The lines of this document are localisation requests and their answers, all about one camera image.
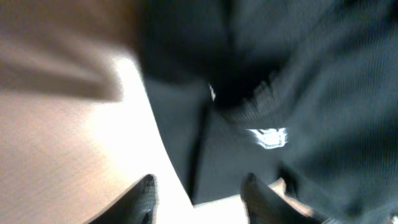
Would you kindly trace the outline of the black t-shirt with logo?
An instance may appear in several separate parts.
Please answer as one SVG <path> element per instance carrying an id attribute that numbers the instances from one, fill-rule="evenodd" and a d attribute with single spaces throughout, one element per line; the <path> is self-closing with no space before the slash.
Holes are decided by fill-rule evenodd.
<path id="1" fill-rule="evenodd" d="M 397 216 L 397 2 L 144 1 L 139 59 L 192 204 L 253 173 L 341 223 Z"/>

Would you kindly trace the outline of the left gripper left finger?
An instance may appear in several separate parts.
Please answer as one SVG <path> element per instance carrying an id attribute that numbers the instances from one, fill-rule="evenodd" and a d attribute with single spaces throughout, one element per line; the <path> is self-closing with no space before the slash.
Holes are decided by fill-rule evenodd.
<path id="1" fill-rule="evenodd" d="M 154 224 L 156 206 L 156 181 L 148 174 L 89 224 Z"/>

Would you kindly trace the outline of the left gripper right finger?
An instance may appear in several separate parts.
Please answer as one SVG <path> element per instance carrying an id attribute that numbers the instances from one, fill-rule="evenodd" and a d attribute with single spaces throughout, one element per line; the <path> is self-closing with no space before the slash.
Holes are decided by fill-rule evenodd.
<path id="1" fill-rule="evenodd" d="M 241 200 L 250 224 L 321 224 L 326 218 L 306 216 L 298 212 L 270 187 L 249 173 L 242 181 Z"/>

